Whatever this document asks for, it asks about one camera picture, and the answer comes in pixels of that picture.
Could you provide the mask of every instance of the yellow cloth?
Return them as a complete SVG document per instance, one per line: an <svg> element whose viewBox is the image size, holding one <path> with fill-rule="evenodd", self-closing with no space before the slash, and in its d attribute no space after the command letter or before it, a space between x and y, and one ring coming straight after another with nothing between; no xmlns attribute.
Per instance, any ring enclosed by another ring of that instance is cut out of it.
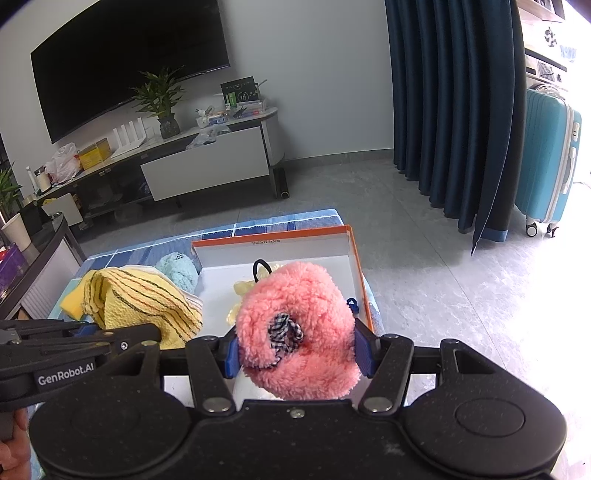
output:
<svg viewBox="0 0 591 480"><path fill-rule="evenodd" d="M84 312L82 311L82 300L84 300L84 286L88 279L96 272L90 270L82 277L78 285L72 290L60 303L61 309L66 312L74 320L80 321Z"/></svg>
<svg viewBox="0 0 591 480"><path fill-rule="evenodd" d="M61 308L77 320L82 313L89 314L106 330L153 323L162 334L162 349L183 348L203 326L200 308L190 304L174 284L130 268L90 270Z"/></svg>

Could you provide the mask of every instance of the gray tile floor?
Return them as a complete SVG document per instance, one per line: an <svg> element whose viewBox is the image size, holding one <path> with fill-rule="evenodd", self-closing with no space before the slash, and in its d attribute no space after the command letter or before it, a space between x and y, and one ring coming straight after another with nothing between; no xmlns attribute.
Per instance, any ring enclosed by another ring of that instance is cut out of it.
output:
<svg viewBox="0 0 591 480"><path fill-rule="evenodd" d="M575 184L554 239L527 238L515 210L503 244L481 241L432 209L391 160L287 171L291 198L272 200L263 180L218 187L146 211L129 226L97 225L83 239L99 253L201 228L335 208L353 227L363 271L390 332L419 345L458 338L520 377L566 416L561 480L591 476L591 408L585 369L591 339L591 189ZM421 379L414 394L428 388Z"/></svg>

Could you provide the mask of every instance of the human hand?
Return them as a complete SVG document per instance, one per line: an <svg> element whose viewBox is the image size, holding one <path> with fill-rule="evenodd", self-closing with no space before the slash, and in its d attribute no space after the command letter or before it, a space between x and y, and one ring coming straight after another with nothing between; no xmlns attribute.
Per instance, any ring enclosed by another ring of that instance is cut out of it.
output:
<svg viewBox="0 0 591 480"><path fill-rule="evenodd" d="M14 413L12 440L0 442L0 465L4 471L0 480L31 480L31 443L27 435L27 409Z"/></svg>

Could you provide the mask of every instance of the bottle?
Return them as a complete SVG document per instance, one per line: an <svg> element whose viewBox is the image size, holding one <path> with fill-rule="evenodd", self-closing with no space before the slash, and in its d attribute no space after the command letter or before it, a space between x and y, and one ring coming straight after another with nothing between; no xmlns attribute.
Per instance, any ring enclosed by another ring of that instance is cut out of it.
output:
<svg viewBox="0 0 591 480"><path fill-rule="evenodd" d="M33 184L33 192L35 193L35 195L39 194L41 189L39 188L39 185L37 184L37 180L35 179L35 175L33 175L33 172L31 171L31 167L27 167L27 173L29 174L29 179L31 180L31 183Z"/></svg>

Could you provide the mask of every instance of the dark blue curtain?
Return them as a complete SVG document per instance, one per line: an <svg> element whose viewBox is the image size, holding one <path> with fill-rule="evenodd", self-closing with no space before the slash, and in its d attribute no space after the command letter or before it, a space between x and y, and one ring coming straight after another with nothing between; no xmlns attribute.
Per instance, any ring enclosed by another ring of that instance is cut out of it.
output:
<svg viewBox="0 0 591 480"><path fill-rule="evenodd" d="M394 163L431 205L503 241L525 125L516 0L386 0Z"/></svg>
<svg viewBox="0 0 591 480"><path fill-rule="evenodd" d="M400 27L400 13L398 2L386 1L386 16L388 19L388 34L390 37L390 59L392 63L392 97L394 98L394 164L399 170L406 168L406 66L404 61L404 43Z"/></svg>

